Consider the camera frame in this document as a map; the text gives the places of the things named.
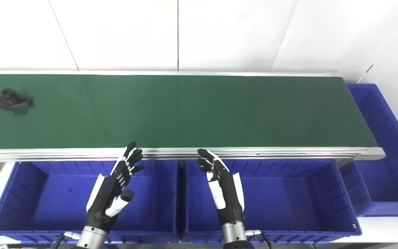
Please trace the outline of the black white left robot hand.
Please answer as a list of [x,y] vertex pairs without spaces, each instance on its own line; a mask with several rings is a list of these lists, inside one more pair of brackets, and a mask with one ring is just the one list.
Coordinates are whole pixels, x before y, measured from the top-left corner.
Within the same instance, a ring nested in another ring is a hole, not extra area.
[[117,159],[112,172],[107,176],[99,175],[87,203],[87,218],[84,226],[94,227],[109,233],[117,221],[121,210],[131,202],[134,191],[126,187],[132,176],[141,171],[143,164],[142,149],[136,142],[129,143],[124,153]]

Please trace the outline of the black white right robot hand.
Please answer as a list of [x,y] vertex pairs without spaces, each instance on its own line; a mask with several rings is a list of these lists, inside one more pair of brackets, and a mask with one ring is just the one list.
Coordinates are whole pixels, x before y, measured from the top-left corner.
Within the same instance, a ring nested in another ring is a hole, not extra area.
[[197,152],[200,155],[197,163],[206,173],[220,224],[243,223],[245,204],[240,175],[232,175],[223,160],[211,151],[199,148]]

